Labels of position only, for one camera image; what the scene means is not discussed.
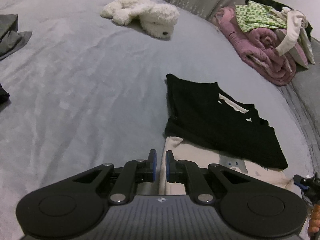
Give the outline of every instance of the white cloth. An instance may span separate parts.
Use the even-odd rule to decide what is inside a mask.
[[[293,181],[288,179],[281,170],[267,169],[242,159],[233,158],[224,152],[199,147],[180,137],[167,137],[160,171],[160,195],[184,195],[183,184],[166,182],[165,152],[171,150],[175,160],[188,160],[207,168],[210,163],[219,163],[225,167],[246,174],[255,179],[276,185],[288,190],[292,189]]]
[[[283,11],[281,12],[278,12],[278,11],[273,11],[274,14],[276,14],[279,18],[283,19],[283,20],[286,20],[287,19],[287,13],[288,11],[290,11],[291,9],[287,8],[287,7],[283,7]],[[311,48],[311,44],[310,44],[310,41],[309,41],[309,38],[307,36],[307,32],[306,30],[304,29],[305,27],[307,27],[307,24],[308,22],[304,23],[304,21],[301,22],[301,28],[300,28],[300,35],[298,37],[298,42],[300,44],[300,46],[302,47],[303,49],[303,52],[305,53],[307,59],[310,61],[311,64],[315,64],[315,60],[314,60],[314,56],[313,56],[313,53],[312,53],[312,48]]]
[[[279,46],[276,47],[279,55],[282,56],[295,46],[300,35],[300,30],[308,26],[308,21],[302,12],[291,10],[287,7],[283,7],[282,11],[280,13],[276,12],[276,14],[282,19],[287,19],[287,35]]]

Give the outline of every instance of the green patterned cloth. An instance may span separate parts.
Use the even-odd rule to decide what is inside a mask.
[[[236,5],[236,19],[243,32],[256,28],[286,29],[287,23],[278,18],[271,6],[249,1],[248,5]]]

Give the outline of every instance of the white plush toy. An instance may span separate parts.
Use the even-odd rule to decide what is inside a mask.
[[[177,23],[179,11],[173,5],[157,4],[151,0],[115,0],[103,8],[100,16],[119,25],[128,25],[137,18],[149,35],[168,38]]]

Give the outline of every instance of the hand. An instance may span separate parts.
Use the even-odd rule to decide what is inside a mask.
[[[313,235],[318,232],[320,228],[320,205],[315,204],[312,213],[311,219],[309,221],[308,233],[309,235]]]

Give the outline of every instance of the black t-shirt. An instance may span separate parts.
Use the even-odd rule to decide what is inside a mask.
[[[235,101],[218,83],[195,83],[168,74],[167,86],[171,114],[166,136],[226,151],[266,168],[288,167],[273,127],[259,117],[254,105]]]

